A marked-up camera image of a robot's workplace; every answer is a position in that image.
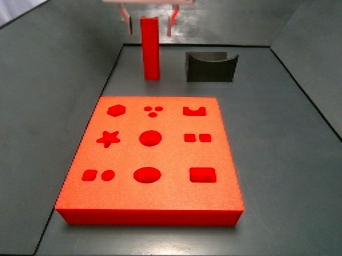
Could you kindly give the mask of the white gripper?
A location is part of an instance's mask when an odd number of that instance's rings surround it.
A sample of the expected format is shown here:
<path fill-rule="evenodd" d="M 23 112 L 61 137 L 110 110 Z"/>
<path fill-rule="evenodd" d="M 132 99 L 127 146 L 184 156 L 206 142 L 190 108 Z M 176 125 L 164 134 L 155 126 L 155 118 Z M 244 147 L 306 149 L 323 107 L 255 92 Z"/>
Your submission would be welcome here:
<path fill-rule="evenodd" d="M 195 0 L 103 0 L 104 2 L 120 3 L 120 15 L 122 19 L 127 25 L 127 32 L 128 35 L 132 35 L 132 19 L 131 15 L 126 9 L 124 3 L 134 3 L 134 4 L 172 4 L 172 13 L 168 16 L 168 23 L 167 23 L 167 36 L 171 37 L 172 35 L 172 27 L 175 25 L 176 17 L 179 14 L 180 5 L 192 5 Z"/>

